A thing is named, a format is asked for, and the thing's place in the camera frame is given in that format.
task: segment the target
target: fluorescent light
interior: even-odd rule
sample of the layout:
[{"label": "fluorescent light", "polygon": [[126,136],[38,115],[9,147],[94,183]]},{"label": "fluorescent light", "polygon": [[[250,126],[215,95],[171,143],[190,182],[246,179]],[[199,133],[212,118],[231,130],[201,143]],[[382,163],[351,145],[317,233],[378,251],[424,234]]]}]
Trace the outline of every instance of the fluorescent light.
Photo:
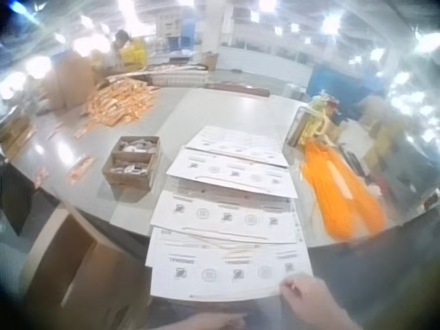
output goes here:
[{"label": "fluorescent light", "polygon": [[341,25],[341,16],[332,14],[324,19],[322,23],[321,31],[325,34],[336,35],[338,34]]},{"label": "fluorescent light", "polygon": [[37,5],[37,4],[35,3],[35,11],[36,11],[36,12],[39,12],[40,10],[43,10],[43,8],[44,8],[46,5],[47,5],[47,2],[42,3],[41,5]]},{"label": "fluorescent light", "polygon": [[394,97],[391,99],[391,105],[396,108],[397,110],[399,110],[401,113],[403,113],[404,115],[411,115],[413,114],[413,110],[405,104],[405,102],[398,97]]},{"label": "fluorescent light", "polygon": [[277,36],[282,36],[283,35],[283,29],[281,27],[279,27],[279,26],[276,26],[275,27],[275,34]]},{"label": "fluorescent light", "polygon": [[16,91],[22,91],[26,82],[23,72],[13,72],[0,83],[0,96],[4,100],[11,99]]},{"label": "fluorescent light", "polygon": [[293,33],[298,33],[300,31],[300,26],[298,24],[292,23],[290,29]]},{"label": "fluorescent light", "polygon": [[422,108],[420,108],[420,113],[424,116],[429,115],[434,111],[434,107],[431,107],[430,105],[425,105]]},{"label": "fluorescent light", "polygon": [[59,34],[59,33],[55,33],[55,39],[59,42],[59,43],[66,43],[66,38]]},{"label": "fluorescent light", "polygon": [[416,103],[422,103],[425,98],[425,93],[422,91],[416,91],[415,93],[412,93],[410,96],[410,100]]},{"label": "fluorescent light", "polygon": [[410,78],[410,74],[408,72],[400,72],[394,78],[394,83],[398,85],[402,85],[408,81]]},{"label": "fluorescent light", "polygon": [[104,54],[111,50],[110,40],[103,34],[78,38],[73,42],[73,47],[82,57],[90,55],[92,50],[98,50]]},{"label": "fluorescent light", "polygon": [[404,101],[402,101],[400,98],[395,97],[395,98],[392,98],[392,99],[391,99],[391,105],[392,105],[394,108],[401,108],[401,107],[404,106],[405,104],[404,104]]},{"label": "fluorescent light", "polygon": [[50,58],[47,56],[36,56],[25,64],[26,71],[35,79],[42,79],[52,68]]},{"label": "fluorescent light", "polygon": [[90,42],[93,49],[99,50],[100,52],[106,54],[110,52],[111,45],[110,40],[107,39],[103,34],[94,34],[90,37]]},{"label": "fluorescent light", "polygon": [[419,40],[418,46],[416,46],[416,52],[431,53],[440,46],[440,33],[429,33],[422,36]]},{"label": "fluorescent light", "polygon": [[274,12],[276,8],[276,0],[259,0],[258,4],[262,12]]},{"label": "fluorescent light", "polygon": [[439,123],[439,120],[437,119],[437,118],[430,118],[429,120],[428,120],[428,124],[429,125],[438,125],[438,123]]},{"label": "fluorescent light", "polygon": [[93,47],[89,37],[78,38],[73,42],[73,48],[82,57],[90,55]]},{"label": "fluorescent light", "polygon": [[91,20],[90,17],[81,15],[81,23],[89,29],[93,29],[94,28],[94,22]]},{"label": "fluorescent light", "polygon": [[435,138],[435,132],[432,129],[427,129],[421,136],[422,139],[425,140],[425,142],[431,142],[432,139]]},{"label": "fluorescent light", "polygon": [[380,59],[383,57],[384,54],[385,54],[384,48],[376,48],[371,52],[370,60],[380,61]]},{"label": "fluorescent light", "polygon": [[26,82],[26,75],[23,72],[14,72],[10,74],[5,81],[8,82],[14,91],[23,91]]},{"label": "fluorescent light", "polygon": [[101,30],[105,34],[109,34],[110,33],[110,27],[107,24],[101,23]]},{"label": "fluorescent light", "polygon": [[39,145],[39,144],[35,144],[35,151],[37,153],[39,153],[40,155],[44,154],[44,148],[41,145]]},{"label": "fluorescent light", "polygon": [[250,20],[255,23],[260,23],[260,14],[259,12],[250,12]]},{"label": "fluorescent light", "polygon": [[181,6],[194,7],[194,0],[179,0]]}]

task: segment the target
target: hand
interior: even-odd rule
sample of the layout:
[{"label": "hand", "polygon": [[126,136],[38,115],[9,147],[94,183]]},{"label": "hand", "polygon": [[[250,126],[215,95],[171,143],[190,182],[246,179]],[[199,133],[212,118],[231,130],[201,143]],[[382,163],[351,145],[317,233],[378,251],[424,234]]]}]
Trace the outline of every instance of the hand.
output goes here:
[{"label": "hand", "polygon": [[183,321],[185,330],[241,330],[246,323],[245,314],[201,313]]},{"label": "hand", "polygon": [[281,283],[281,294],[301,320],[319,330],[360,329],[319,278],[290,276]]}]

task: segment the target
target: cardboard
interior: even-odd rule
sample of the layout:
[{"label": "cardboard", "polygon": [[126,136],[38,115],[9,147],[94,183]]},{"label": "cardboard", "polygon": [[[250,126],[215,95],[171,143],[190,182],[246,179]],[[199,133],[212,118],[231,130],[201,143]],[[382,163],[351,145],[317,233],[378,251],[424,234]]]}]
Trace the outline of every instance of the cardboard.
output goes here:
[{"label": "cardboard", "polygon": [[121,329],[148,278],[78,211],[58,207],[23,266],[28,315],[53,329]]},{"label": "cardboard", "polygon": [[94,88],[89,59],[76,52],[65,52],[52,62],[53,70],[42,80],[51,110],[83,104]]},{"label": "cardboard", "polygon": [[[119,143],[121,139],[146,139],[150,141],[155,141],[156,143],[156,153],[148,154],[148,153],[127,153],[119,151]],[[155,175],[157,172],[157,166],[159,165],[160,159],[160,139],[158,137],[148,137],[148,136],[135,136],[135,137],[121,137],[118,140],[118,143],[113,147],[112,152],[107,158],[107,161],[102,167],[102,174],[109,184],[115,186],[126,186],[133,187],[141,190],[150,190],[153,187]],[[118,160],[123,162],[141,162],[148,164],[147,174],[146,175],[136,175],[130,173],[114,173],[111,172],[113,164],[115,164]]]}]

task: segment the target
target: gray table surface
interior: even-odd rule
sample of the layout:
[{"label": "gray table surface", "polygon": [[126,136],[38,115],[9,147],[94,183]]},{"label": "gray table surface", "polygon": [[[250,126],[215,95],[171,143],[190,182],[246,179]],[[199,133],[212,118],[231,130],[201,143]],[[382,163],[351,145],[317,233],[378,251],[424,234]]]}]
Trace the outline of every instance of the gray table surface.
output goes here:
[{"label": "gray table surface", "polygon": [[[154,207],[167,180],[166,170],[179,149],[198,131],[206,125],[235,129],[266,135],[282,146],[301,104],[281,96],[262,98],[229,91],[163,88],[155,106],[138,121],[113,128],[97,126],[79,140],[73,134],[87,121],[80,116],[80,109],[35,117],[36,135],[12,163],[31,180],[45,166],[49,177],[43,188],[47,192],[112,225],[148,236]],[[49,140],[47,137],[59,122],[64,126]],[[101,170],[111,149],[123,135],[156,135],[161,139],[162,158],[154,187],[148,194],[136,189],[111,187],[102,176]],[[94,156],[95,163],[77,184],[71,185],[66,175],[83,155]],[[307,245],[336,243],[325,232],[313,190],[300,175],[298,162],[290,161],[299,195],[296,206]],[[356,236],[365,234],[360,230]]]}]

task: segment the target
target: paper sheet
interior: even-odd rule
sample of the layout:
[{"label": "paper sheet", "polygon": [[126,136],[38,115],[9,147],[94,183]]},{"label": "paper sheet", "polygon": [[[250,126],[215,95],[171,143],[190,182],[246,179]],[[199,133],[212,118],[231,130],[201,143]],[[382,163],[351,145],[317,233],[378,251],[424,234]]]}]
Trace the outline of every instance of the paper sheet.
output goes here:
[{"label": "paper sheet", "polygon": [[290,199],[181,181],[163,189],[151,225],[231,241],[297,242],[300,222]]},{"label": "paper sheet", "polygon": [[276,140],[262,135],[205,126],[186,146],[220,155],[289,166]]},{"label": "paper sheet", "polygon": [[183,148],[168,175],[279,197],[297,198],[288,168]]},{"label": "paper sheet", "polygon": [[278,294],[289,275],[312,274],[304,243],[246,244],[155,228],[147,265],[151,295],[191,301],[251,300]]}]

